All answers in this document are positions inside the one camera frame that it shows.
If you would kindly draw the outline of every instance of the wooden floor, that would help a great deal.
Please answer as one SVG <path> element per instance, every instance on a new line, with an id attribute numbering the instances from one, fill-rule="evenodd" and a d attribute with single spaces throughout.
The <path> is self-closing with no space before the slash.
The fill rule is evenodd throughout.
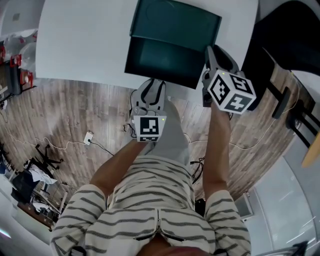
<path id="1" fill-rule="evenodd" d="M 280 90 L 285 86 L 291 89 L 288 106 L 292 106 L 298 97 L 298 85 L 292 75 L 276 67 L 272 81 Z M 47 137 L 55 146 L 65 148 L 68 141 L 83 142 L 86 132 L 92 131 L 94 142 L 115 153 L 124 137 L 123 125 L 129 115 L 131 92 L 130 89 L 112 85 L 55 80 L 9 101 L 6 112 L 1 112 L 4 118 L 0 117 L 0 141 L 4 143 L 15 168 L 20 171 L 28 159 L 40 156 L 33 145 L 15 140 L 40 144 L 40 149 L 44 150 L 48 141 L 41 142 L 35 138 L 43 140 Z M 304 100 L 305 106 L 311 101 L 304 88 L 300 90 L 299 97 Z M 185 100 L 171 100 L 180 114 L 183 131 L 191 141 L 206 140 L 210 109 Z M 255 145 L 273 122 L 271 115 L 276 104 L 275 98 L 267 91 L 254 112 L 234 115 L 231 120 L 231 142 L 244 148 Z M 235 199 L 275 163 L 293 139 L 294 134 L 285 128 L 285 118 L 286 114 L 283 114 L 276 120 L 261 142 L 252 149 L 241 150 L 230 145 L 228 185 Z M 191 159 L 204 157 L 206 145 L 205 141 L 191 143 Z M 53 199 L 56 204 L 60 203 L 64 191 L 70 192 L 67 198 L 70 199 L 74 191 L 87 184 L 97 168 L 111 157 L 93 144 L 69 144 L 66 150 L 51 147 L 49 156 L 56 160 L 64 159 L 60 170 L 54 173 L 58 182 L 49 188 L 51 197 L 56 191 Z M 201 183 L 196 188 L 199 198 L 203 195 Z"/>

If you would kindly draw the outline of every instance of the white shirt with black stripes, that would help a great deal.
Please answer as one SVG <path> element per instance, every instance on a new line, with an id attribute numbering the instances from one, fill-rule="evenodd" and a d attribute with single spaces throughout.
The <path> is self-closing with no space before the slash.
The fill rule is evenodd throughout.
<path id="1" fill-rule="evenodd" d="M 137 157 L 107 209 L 98 187 L 82 186 L 59 218 L 50 246 L 58 256 L 71 255 L 77 246 L 88 256 L 135 256 L 157 233 L 172 246 L 251 253 L 249 232 L 228 191 L 212 194 L 202 217 L 195 212 L 190 170 L 152 155 Z"/>

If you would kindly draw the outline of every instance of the power outlet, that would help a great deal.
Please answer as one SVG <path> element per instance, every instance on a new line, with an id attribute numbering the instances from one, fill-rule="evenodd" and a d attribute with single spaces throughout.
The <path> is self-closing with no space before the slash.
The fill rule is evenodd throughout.
<path id="1" fill-rule="evenodd" d="M 90 145 L 90 141 L 92 141 L 93 137 L 94 137 L 94 134 L 91 133 L 90 131 L 88 131 L 88 132 L 86 133 L 85 137 L 84 137 L 83 143 L 85 143 L 85 144 L 87 144 L 87 145 Z"/>

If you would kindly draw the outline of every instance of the chair leg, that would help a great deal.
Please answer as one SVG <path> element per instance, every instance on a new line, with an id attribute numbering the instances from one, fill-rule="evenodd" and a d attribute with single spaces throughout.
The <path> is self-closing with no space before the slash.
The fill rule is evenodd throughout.
<path id="1" fill-rule="evenodd" d="M 46 160 L 46 156 L 44 154 L 42 154 L 42 152 L 38 149 L 38 147 L 35 147 L 36 151 L 38 151 L 38 153 L 40 154 L 40 156 L 43 158 L 43 160 Z"/>
<path id="2" fill-rule="evenodd" d="M 303 112 L 320 128 L 320 121 L 309 110 L 304 108 Z"/>
<path id="3" fill-rule="evenodd" d="M 59 167 L 55 167 L 51 162 L 49 162 L 49 161 L 45 161 L 45 163 L 47 164 L 47 165 L 49 165 L 49 166 L 51 166 L 53 169 L 55 169 L 55 170 L 58 170 L 59 169 Z"/>
<path id="4" fill-rule="evenodd" d="M 314 136 L 318 134 L 318 131 L 309 123 L 302 115 L 299 116 L 299 120 L 313 133 Z"/>
<path id="5" fill-rule="evenodd" d="M 56 160 L 52 160 L 52 159 L 47 159 L 48 163 L 52 163 L 52 164 L 61 164 L 61 161 L 56 161 Z"/>
<path id="6" fill-rule="evenodd" d="M 45 146 L 45 157 L 48 158 L 48 149 L 50 148 L 49 145 Z"/>
<path id="7" fill-rule="evenodd" d="M 268 83 L 267 88 L 278 100 L 278 104 L 275 107 L 272 117 L 274 119 L 279 119 L 289 102 L 291 91 L 288 87 L 285 87 L 283 93 L 281 93 L 271 82 Z"/>
<path id="8" fill-rule="evenodd" d="M 296 135 L 298 135 L 298 137 L 306 145 L 306 147 L 310 148 L 309 141 L 307 141 L 307 139 L 301 134 L 301 132 L 296 127 L 292 127 L 291 129 L 295 132 Z"/>

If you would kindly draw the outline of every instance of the black cable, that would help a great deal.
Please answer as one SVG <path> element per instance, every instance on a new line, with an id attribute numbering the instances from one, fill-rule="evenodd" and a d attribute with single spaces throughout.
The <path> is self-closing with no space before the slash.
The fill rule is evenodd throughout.
<path id="1" fill-rule="evenodd" d="M 198 167 L 196 168 L 194 174 L 192 175 L 193 177 L 193 182 L 192 184 L 195 184 L 201 177 L 202 173 L 204 172 L 204 164 L 202 163 L 202 161 L 204 161 L 205 158 L 199 158 L 199 161 L 191 161 L 190 165 L 194 165 L 194 164 L 199 164 Z M 198 170 L 201 168 L 200 174 L 196 177 L 196 173 L 198 172 Z"/>
<path id="2" fill-rule="evenodd" d="M 134 94 L 135 91 L 136 90 L 133 90 L 131 92 L 131 95 L 130 95 L 130 107 L 131 107 L 131 109 L 129 110 L 129 117 L 131 117 L 131 112 L 132 112 L 132 95 Z"/>
<path id="3" fill-rule="evenodd" d="M 104 151 L 107 151 L 111 156 L 114 156 L 114 154 L 112 154 L 109 150 L 105 149 L 104 146 L 100 146 L 99 144 L 92 142 L 91 139 L 88 139 L 88 142 L 90 142 L 90 143 L 92 143 L 92 144 L 94 144 L 94 145 L 99 146 L 99 147 L 102 148 Z"/>
<path id="4" fill-rule="evenodd" d="M 126 123 L 126 124 L 123 125 L 123 131 L 124 131 L 125 133 L 127 132 L 127 131 L 126 131 L 126 126 L 129 126 L 130 129 L 131 129 L 131 138 L 136 139 L 136 138 L 137 138 L 136 131 L 135 131 L 135 129 L 131 126 L 130 123 Z"/>

